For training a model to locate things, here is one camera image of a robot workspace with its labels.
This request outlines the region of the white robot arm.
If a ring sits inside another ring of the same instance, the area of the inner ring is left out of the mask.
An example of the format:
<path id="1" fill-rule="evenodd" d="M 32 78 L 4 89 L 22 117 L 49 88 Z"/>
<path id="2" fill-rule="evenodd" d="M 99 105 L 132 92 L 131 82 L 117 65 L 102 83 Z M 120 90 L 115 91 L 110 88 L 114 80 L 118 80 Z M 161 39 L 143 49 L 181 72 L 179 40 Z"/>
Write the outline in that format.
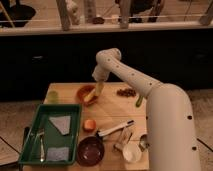
<path id="1" fill-rule="evenodd" d="M 113 73 L 146 99 L 150 171 L 201 171 L 187 93 L 123 64 L 121 57 L 117 48 L 99 51 L 92 76 L 97 82 L 105 82 Z"/>

